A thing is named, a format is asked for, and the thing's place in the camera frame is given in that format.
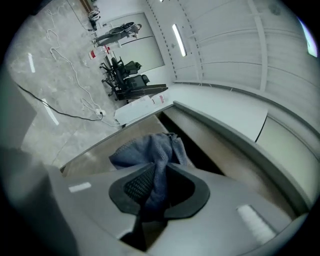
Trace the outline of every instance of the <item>gray floor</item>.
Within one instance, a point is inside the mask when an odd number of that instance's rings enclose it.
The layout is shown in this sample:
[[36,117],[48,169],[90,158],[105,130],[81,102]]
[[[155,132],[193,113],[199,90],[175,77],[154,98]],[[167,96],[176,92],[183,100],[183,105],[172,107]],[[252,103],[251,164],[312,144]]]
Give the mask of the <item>gray floor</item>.
[[[89,28],[87,15],[80,1],[69,2],[84,26]],[[48,10],[53,14],[57,13],[53,15],[56,28]],[[107,96],[101,83],[104,76],[99,70],[99,60],[91,62],[89,67],[82,63],[82,58],[93,49],[92,32],[84,30],[65,0],[53,0],[36,16],[30,16],[17,32],[5,60],[13,80],[40,99],[46,99],[48,104],[63,113],[97,118],[81,103],[81,98],[92,102],[89,95],[78,87],[70,64],[58,54],[57,60],[52,57],[49,50],[57,46],[57,39],[53,33],[50,34],[51,40],[47,38],[48,29],[53,29],[59,35],[59,51],[73,62],[81,86],[90,91],[93,100],[106,111],[103,120],[112,123],[114,111],[123,103],[115,102]],[[28,53],[32,54],[34,73],[31,72]],[[22,149],[41,158],[45,164],[61,167],[119,130],[119,127],[110,127],[100,121],[81,120],[54,112],[59,122],[56,125],[42,103],[23,94],[37,111],[37,116],[26,134]]]

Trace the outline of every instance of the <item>gray towel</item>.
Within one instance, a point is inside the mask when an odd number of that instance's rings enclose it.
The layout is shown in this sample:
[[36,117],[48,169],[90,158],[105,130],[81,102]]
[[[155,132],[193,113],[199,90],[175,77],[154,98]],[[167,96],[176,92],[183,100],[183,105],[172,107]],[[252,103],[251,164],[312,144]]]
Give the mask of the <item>gray towel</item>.
[[146,200],[144,210],[157,212],[165,207],[168,198],[166,165],[187,165],[187,154],[181,138],[174,133],[148,134],[121,146],[110,156],[116,169],[139,164],[155,163],[153,189]]

